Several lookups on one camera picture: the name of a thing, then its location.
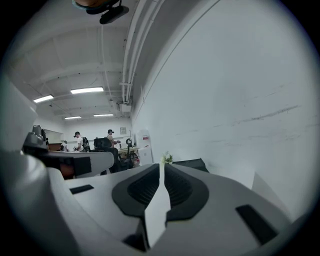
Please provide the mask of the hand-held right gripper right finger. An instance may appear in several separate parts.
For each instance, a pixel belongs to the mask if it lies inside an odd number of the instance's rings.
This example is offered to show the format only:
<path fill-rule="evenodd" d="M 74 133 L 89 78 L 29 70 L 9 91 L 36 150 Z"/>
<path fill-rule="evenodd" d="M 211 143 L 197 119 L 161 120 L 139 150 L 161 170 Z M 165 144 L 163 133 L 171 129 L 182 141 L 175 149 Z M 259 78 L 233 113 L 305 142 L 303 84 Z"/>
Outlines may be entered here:
<path fill-rule="evenodd" d="M 170 197 L 165 231 L 152 256 L 245 256 L 276 250 L 291 222 L 275 205 L 241 183 L 190 167 L 166 164 Z"/>

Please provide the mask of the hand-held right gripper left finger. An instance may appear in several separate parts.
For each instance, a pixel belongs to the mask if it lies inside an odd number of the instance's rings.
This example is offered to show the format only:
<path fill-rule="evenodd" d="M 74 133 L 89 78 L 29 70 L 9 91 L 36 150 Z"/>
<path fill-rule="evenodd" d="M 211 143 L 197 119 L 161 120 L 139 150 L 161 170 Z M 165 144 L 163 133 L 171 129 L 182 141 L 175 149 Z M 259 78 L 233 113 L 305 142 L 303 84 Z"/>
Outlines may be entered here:
<path fill-rule="evenodd" d="M 145 210 L 159 188 L 159 164 L 69 180 L 66 184 L 104 231 L 138 251 L 149 250 Z"/>

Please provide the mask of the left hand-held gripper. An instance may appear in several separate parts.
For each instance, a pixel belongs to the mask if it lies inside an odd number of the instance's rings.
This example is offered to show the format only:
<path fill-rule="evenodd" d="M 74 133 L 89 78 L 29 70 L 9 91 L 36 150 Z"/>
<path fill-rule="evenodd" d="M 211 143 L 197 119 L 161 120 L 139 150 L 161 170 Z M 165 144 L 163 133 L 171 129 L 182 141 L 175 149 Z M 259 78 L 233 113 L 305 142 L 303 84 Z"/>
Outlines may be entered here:
<path fill-rule="evenodd" d="M 34 125 L 22 147 L 27 155 L 41 160 L 48 168 L 59 170 L 64 179 L 88 178 L 108 171 L 114 164 L 111 152 L 49 151 L 49 140 L 40 125 Z"/>

